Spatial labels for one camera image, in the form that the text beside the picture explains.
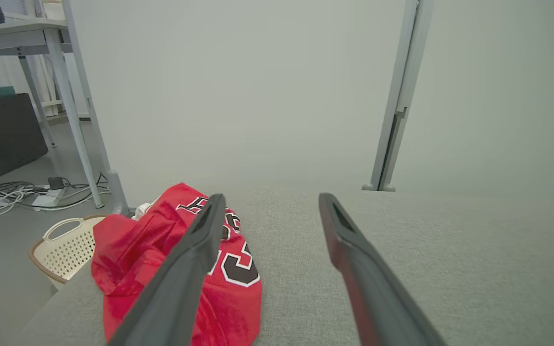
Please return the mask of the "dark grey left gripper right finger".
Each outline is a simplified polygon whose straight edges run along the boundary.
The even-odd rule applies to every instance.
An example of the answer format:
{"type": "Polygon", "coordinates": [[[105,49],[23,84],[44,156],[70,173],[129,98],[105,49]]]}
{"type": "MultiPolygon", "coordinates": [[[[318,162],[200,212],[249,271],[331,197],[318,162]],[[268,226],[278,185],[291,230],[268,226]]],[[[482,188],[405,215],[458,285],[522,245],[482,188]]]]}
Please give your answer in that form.
{"type": "Polygon", "coordinates": [[[363,346],[443,346],[444,339],[340,201],[318,206],[332,265],[341,273],[363,346]]]}

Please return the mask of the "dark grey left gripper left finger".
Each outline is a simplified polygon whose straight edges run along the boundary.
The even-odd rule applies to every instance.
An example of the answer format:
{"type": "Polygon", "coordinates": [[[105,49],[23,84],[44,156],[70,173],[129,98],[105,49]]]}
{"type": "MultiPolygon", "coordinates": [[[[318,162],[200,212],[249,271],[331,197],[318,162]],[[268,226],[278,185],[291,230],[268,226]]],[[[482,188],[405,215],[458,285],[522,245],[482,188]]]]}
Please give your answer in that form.
{"type": "Polygon", "coordinates": [[[202,285],[222,238],[226,199],[211,195],[109,341],[111,346],[189,346],[202,285]]]}

